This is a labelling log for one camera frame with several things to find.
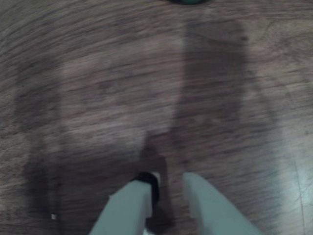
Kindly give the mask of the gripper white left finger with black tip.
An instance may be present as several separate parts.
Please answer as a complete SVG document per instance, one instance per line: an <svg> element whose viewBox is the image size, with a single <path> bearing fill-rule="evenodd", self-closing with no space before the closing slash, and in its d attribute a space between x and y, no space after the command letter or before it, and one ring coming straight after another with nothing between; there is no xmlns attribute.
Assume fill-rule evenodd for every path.
<svg viewBox="0 0 313 235"><path fill-rule="evenodd" d="M160 199L160 174L141 172L110 196L91 235L142 235Z"/></svg>

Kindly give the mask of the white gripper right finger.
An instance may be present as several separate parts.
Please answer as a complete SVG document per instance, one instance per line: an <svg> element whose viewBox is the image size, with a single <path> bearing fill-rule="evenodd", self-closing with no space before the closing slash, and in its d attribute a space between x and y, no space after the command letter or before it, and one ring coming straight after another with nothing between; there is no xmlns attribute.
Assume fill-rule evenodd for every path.
<svg viewBox="0 0 313 235"><path fill-rule="evenodd" d="M221 192L200 175L183 174L183 192L199 235L261 235Z"/></svg>

